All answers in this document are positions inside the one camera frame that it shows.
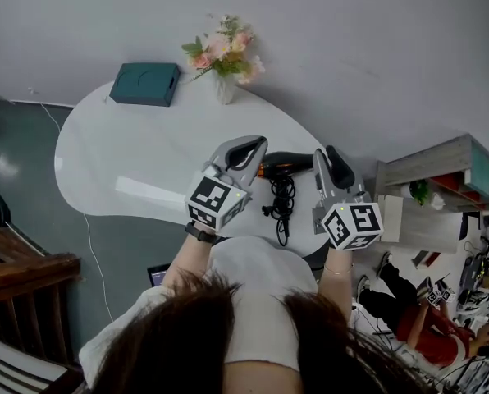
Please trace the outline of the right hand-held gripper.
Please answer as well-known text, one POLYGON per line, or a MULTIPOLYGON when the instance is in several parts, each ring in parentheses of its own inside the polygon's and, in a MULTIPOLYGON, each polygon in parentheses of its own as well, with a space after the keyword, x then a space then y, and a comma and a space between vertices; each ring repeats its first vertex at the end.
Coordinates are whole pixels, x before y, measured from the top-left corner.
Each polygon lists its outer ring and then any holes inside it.
POLYGON ((313 173, 320 200, 312 210, 313 232, 324 235, 336 250, 361 250, 383 234, 380 209, 365 191, 362 175, 350 159, 332 145, 313 154, 313 173), (333 197, 334 186, 353 197, 333 197))

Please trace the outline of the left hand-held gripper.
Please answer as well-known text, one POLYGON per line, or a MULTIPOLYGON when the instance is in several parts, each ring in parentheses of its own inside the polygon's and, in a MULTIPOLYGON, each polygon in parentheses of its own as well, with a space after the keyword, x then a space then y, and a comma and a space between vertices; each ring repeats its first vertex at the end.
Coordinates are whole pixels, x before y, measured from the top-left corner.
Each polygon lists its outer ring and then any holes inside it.
POLYGON ((267 147, 267 139, 261 135, 245 135, 220 144, 194 174, 186 191, 189 218, 220 231, 244 211, 267 147))

